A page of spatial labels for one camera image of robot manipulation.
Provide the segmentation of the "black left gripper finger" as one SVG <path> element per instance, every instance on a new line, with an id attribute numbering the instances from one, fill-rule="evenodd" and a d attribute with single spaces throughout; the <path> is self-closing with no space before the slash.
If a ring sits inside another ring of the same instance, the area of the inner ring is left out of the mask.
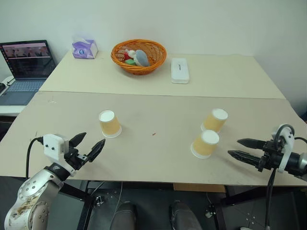
<path id="1" fill-rule="evenodd" d="M 69 148 L 76 148 L 84 139 L 86 135 L 86 132 L 79 133 L 76 136 L 74 136 L 72 139 L 69 140 Z"/>
<path id="2" fill-rule="evenodd" d="M 93 147 L 90 153 L 87 155 L 87 161 L 93 162 L 95 158 L 100 154 L 102 151 L 104 145 L 105 145 L 106 139 L 102 139 L 101 141 L 97 142 Z"/>

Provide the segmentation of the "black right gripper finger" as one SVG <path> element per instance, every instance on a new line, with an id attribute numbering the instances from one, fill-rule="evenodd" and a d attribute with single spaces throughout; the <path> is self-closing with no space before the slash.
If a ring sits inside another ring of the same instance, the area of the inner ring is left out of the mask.
<path id="1" fill-rule="evenodd" d="M 238 161 L 241 161 L 243 163 L 249 164 L 254 166 L 255 168 L 258 168 L 260 158 L 253 156 L 249 153 L 239 151 L 239 150 L 229 150 L 227 152 L 231 157 L 235 158 Z"/>
<path id="2" fill-rule="evenodd" d="M 251 148 L 251 149 L 263 149 L 263 146 L 266 144 L 265 141 L 252 139 L 252 138 L 243 138 L 237 141 L 239 144 Z"/>

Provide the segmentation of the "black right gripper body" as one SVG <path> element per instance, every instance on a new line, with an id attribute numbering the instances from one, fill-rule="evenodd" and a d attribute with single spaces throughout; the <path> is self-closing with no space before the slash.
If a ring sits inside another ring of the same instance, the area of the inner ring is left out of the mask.
<path id="1" fill-rule="evenodd" d="M 258 171 L 277 169 L 283 157 L 282 150 L 284 146 L 285 142 L 283 140 L 279 140 L 277 143 L 274 143 L 273 140 L 266 141 L 262 147 L 264 155 L 258 163 Z"/>

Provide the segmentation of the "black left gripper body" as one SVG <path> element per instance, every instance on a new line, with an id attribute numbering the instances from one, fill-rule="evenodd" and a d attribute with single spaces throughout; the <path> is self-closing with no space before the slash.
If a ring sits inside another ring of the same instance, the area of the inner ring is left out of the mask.
<path id="1" fill-rule="evenodd" d="M 64 154 L 64 159 L 74 170 L 79 170 L 87 162 L 88 157 L 79 154 L 73 143 L 69 142 L 68 152 Z"/>

